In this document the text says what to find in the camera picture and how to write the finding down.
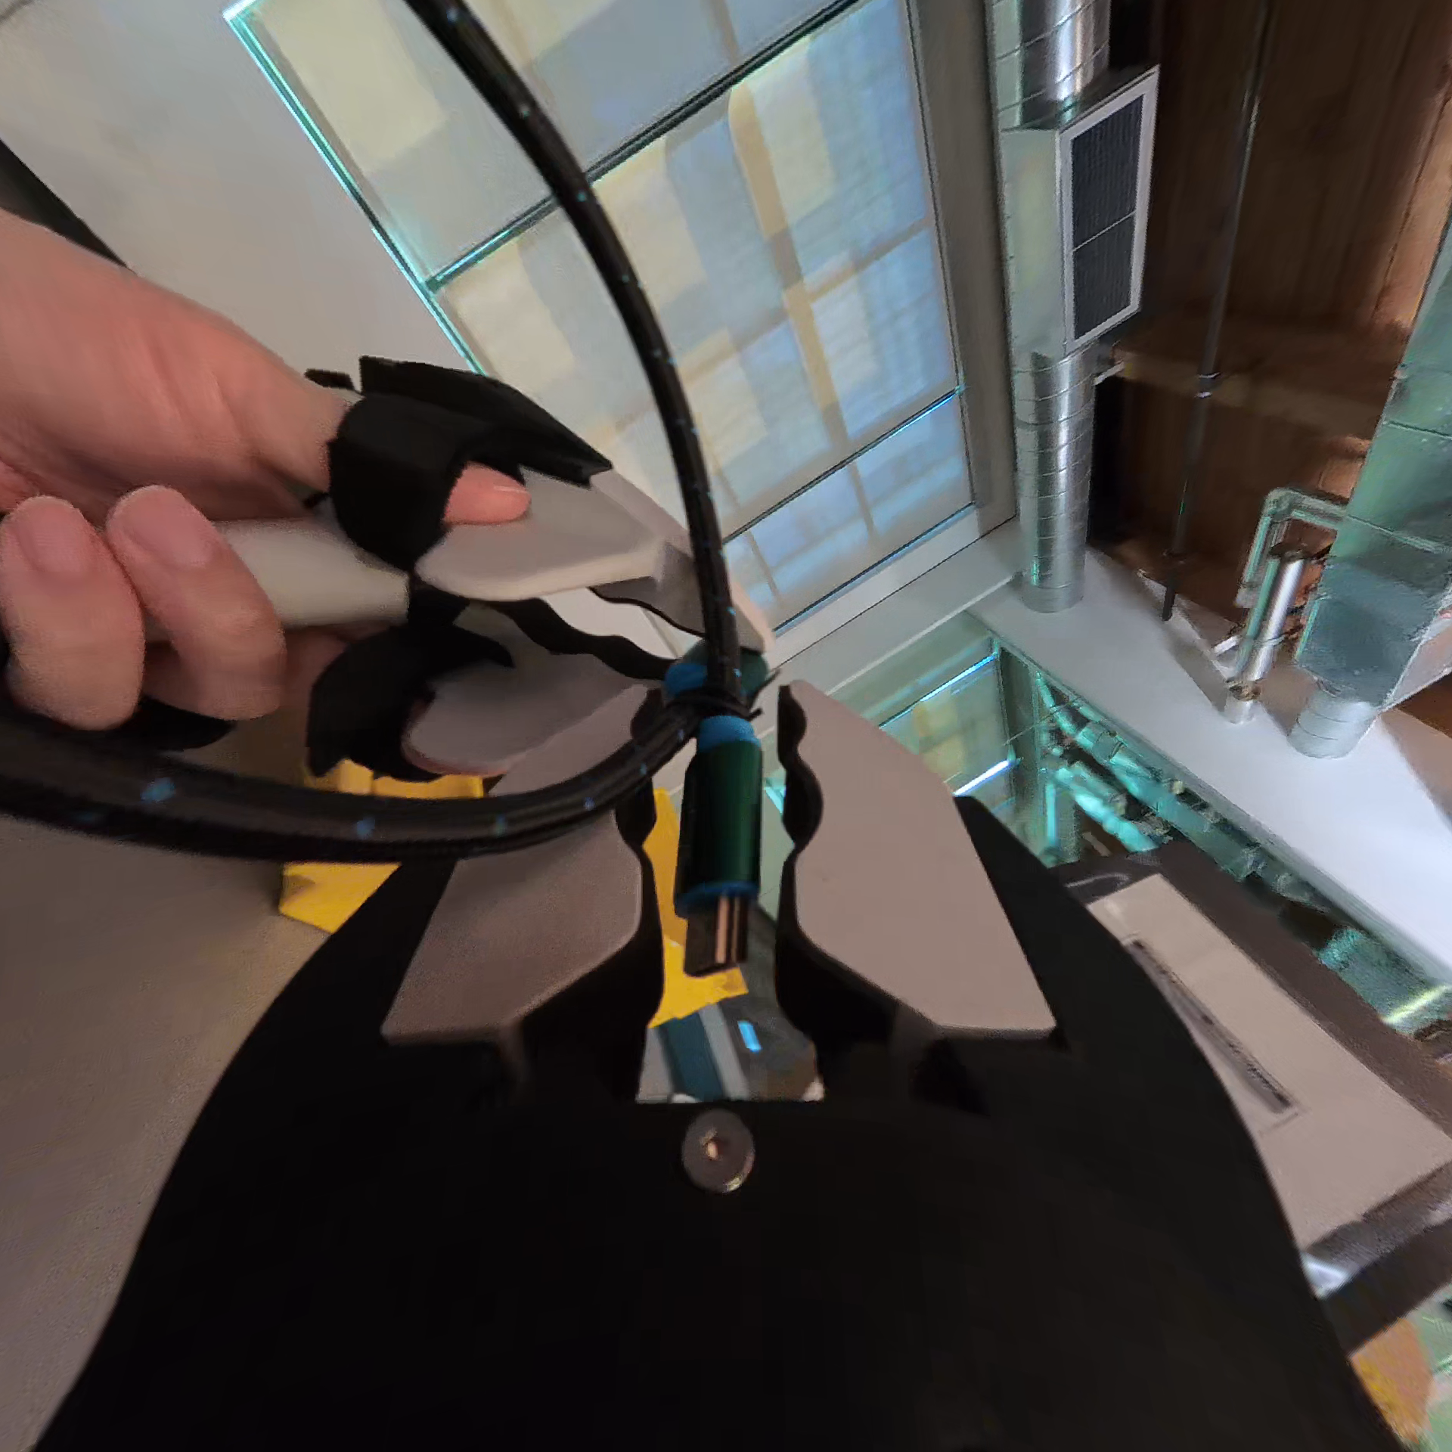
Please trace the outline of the person's left hand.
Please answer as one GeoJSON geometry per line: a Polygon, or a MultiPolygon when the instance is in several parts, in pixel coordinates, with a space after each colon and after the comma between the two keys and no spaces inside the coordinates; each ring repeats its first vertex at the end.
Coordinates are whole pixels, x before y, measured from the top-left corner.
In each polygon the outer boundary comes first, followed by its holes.
{"type": "Polygon", "coordinates": [[[274,715],[343,649],[286,637],[218,521],[298,518],[351,407],[227,319],[2,222],[2,613],[11,696],[101,734],[149,697],[274,715]]]}

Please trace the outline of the foil wrapped duct unit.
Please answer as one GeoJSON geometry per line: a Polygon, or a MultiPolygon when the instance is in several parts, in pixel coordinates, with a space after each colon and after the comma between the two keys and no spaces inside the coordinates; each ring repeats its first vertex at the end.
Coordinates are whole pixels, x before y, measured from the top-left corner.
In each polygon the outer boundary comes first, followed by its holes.
{"type": "Polygon", "coordinates": [[[1359,473],[1295,663],[1309,706],[1371,722],[1440,682],[1451,652],[1451,232],[1359,473]]]}

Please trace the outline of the large window with blinds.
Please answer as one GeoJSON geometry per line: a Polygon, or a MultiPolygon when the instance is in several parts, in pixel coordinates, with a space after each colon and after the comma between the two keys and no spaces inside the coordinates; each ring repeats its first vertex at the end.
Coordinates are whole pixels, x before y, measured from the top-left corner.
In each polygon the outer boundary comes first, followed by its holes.
{"type": "MultiPolygon", "coordinates": [[[[777,628],[975,511],[906,4],[467,6],[581,163],[688,393],[732,573],[777,628]]],[[[569,219],[410,13],[227,21],[448,343],[682,516],[569,219]]]]}

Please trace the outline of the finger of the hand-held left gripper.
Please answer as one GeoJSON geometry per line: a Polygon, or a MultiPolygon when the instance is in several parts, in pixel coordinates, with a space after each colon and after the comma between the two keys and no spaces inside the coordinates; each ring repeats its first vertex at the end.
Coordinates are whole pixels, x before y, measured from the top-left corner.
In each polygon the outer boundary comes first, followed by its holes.
{"type": "Polygon", "coordinates": [[[616,471],[590,485],[526,473],[519,521],[448,526],[421,559],[421,582],[483,606],[590,592],[704,637],[692,540],[650,493],[616,471]]]}
{"type": "Polygon", "coordinates": [[[561,780],[590,766],[628,742],[673,663],[669,639],[637,606],[472,606],[462,626],[509,663],[436,678],[405,728],[405,758],[445,775],[561,780]]]}

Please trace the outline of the taped instruction sheet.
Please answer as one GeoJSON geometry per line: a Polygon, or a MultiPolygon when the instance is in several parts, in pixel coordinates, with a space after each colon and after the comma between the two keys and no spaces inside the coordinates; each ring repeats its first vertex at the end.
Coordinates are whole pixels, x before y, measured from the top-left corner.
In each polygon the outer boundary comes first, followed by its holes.
{"type": "Polygon", "coordinates": [[[1162,877],[1091,905],[1157,984],[1255,1140],[1300,1250],[1449,1166],[1446,1131],[1162,877]]]}

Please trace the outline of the instruction sheet on stand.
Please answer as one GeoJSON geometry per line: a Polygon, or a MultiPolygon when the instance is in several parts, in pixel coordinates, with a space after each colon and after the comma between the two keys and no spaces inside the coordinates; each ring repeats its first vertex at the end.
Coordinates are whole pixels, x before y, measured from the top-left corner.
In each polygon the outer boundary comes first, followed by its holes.
{"type": "MultiPolygon", "coordinates": [[[[1425,1045],[1383,1024],[1352,986],[1323,965],[1297,932],[1314,910],[1242,884],[1186,843],[1136,856],[1089,860],[1057,868],[1084,905],[1140,881],[1162,877],[1223,931],[1264,974],[1306,1008],[1331,1038],[1390,1090],[1449,1133],[1447,1069],[1425,1045]]],[[[1319,1304],[1345,1352],[1363,1351],[1397,1320],[1444,1295],[1451,1282],[1451,1171],[1439,1169],[1399,1192],[1359,1223],[1312,1247],[1335,1273],[1319,1304]]]]}

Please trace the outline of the silver ceiling ductwork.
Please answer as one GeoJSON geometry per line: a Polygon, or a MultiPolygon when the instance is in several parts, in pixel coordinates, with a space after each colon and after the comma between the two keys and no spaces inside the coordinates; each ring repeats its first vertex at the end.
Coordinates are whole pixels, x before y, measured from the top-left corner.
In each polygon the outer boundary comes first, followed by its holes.
{"type": "Polygon", "coordinates": [[[1297,936],[1387,1026],[1427,1045],[1449,1036],[1447,984],[1416,969],[1039,666],[1007,647],[996,654],[1015,751],[1019,832],[1043,862],[1062,867],[1186,843],[1236,882],[1311,907],[1312,924],[1297,936]]]}

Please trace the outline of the black ceiling pipe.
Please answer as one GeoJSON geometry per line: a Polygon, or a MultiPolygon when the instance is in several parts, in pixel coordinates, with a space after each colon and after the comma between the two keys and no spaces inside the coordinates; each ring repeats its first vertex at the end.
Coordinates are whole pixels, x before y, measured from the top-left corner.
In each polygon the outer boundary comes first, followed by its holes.
{"type": "Polygon", "coordinates": [[[1174,519],[1167,549],[1167,578],[1160,606],[1160,621],[1169,625],[1174,618],[1183,585],[1186,550],[1191,530],[1195,492],[1202,476],[1202,461],[1210,423],[1214,397],[1221,386],[1223,333],[1229,308],[1229,291],[1240,241],[1247,184],[1259,134],[1262,96],[1266,91],[1266,72],[1273,47],[1273,35],[1278,20],[1278,2],[1261,2],[1247,77],[1240,92],[1240,111],[1233,136],[1231,172],[1228,179],[1223,236],[1214,255],[1210,305],[1205,319],[1204,346],[1200,350],[1195,390],[1191,393],[1186,426],[1186,447],[1183,457],[1183,476],[1174,504],[1174,519]]]}

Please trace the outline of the white duct vent grille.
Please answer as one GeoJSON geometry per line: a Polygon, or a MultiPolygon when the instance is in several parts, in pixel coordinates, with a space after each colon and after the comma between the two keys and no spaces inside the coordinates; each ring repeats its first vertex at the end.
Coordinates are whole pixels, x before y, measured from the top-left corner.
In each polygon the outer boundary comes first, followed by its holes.
{"type": "Polygon", "coordinates": [[[1065,346],[1079,352],[1141,307],[1159,66],[1098,101],[1058,141],[1065,346]]]}

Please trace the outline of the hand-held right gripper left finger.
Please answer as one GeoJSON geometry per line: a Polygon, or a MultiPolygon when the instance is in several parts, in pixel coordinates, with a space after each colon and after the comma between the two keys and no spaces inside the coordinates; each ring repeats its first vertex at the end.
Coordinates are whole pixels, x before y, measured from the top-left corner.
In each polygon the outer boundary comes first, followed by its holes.
{"type": "Polygon", "coordinates": [[[645,770],[586,827],[507,856],[400,868],[382,1043],[484,1048],[529,1093],[638,1095],[664,986],[652,789],[645,770]]]}

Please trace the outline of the tall window with blinds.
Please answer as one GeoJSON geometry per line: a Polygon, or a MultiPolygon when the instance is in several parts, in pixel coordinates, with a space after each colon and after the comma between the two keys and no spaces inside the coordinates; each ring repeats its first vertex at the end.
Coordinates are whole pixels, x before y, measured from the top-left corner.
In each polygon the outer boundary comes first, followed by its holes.
{"type": "Polygon", "coordinates": [[[989,808],[1010,801],[1015,751],[998,654],[960,671],[880,730],[917,754],[953,794],[989,808]]]}

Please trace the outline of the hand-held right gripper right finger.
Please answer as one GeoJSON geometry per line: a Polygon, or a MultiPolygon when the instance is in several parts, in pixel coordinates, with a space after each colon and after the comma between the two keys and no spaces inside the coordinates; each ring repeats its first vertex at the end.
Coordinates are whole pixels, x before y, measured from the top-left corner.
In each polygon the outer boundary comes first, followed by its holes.
{"type": "Polygon", "coordinates": [[[809,684],[777,696],[792,843],[775,988],[827,1097],[911,1097],[963,1048],[1045,1048],[1053,1010],[953,791],[809,684]]]}

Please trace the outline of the silver insulated pipe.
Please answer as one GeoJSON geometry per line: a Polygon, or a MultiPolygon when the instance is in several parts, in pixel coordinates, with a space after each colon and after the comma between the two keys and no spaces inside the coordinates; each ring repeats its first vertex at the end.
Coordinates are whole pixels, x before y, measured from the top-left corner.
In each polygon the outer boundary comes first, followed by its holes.
{"type": "Polygon", "coordinates": [[[1302,578],[1319,557],[1316,550],[1288,542],[1288,533],[1307,526],[1335,537],[1345,512],[1344,500],[1316,490],[1287,486],[1268,497],[1236,594],[1243,621],[1212,651],[1226,677],[1223,715],[1229,725],[1242,727],[1257,713],[1293,620],[1302,578]]]}

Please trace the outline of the yellow plastic bin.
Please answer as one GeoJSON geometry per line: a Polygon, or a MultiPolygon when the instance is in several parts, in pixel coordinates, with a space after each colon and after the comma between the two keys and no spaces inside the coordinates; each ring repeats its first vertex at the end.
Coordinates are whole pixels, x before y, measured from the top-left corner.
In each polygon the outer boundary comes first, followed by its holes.
{"type": "MultiPolygon", "coordinates": [[[[400,798],[414,801],[478,801],[497,782],[472,775],[445,775],[412,784],[377,775],[344,760],[327,775],[306,773],[305,784],[338,794],[400,798]]],[[[749,993],[740,969],[706,976],[685,970],[687,924],[676,913],[680,818],[664,791],[654,792],[657,822],[645,851],[659,891],[659,915],[664,938],[664,991],[652,1028],[683,1021],[706,1007],[721,1005],[749,993]]],[[[332,934],[341,929],[391,877],[395,865],[291,863],[284,867],[279,912],[282,917],[332,934]]]]}

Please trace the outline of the spiral metal air duct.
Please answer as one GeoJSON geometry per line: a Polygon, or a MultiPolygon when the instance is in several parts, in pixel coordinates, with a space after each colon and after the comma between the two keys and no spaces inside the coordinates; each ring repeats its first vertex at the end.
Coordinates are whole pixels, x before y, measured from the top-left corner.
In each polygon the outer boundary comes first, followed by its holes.
{"type": "Polygon", "coordinates": [[[1039,614],[1084,590],[1095,384],[1070,303],[1069,132],[1110,70],[1108,2],[989,8],[1003,191],[1020,594],[1039,614]]]}

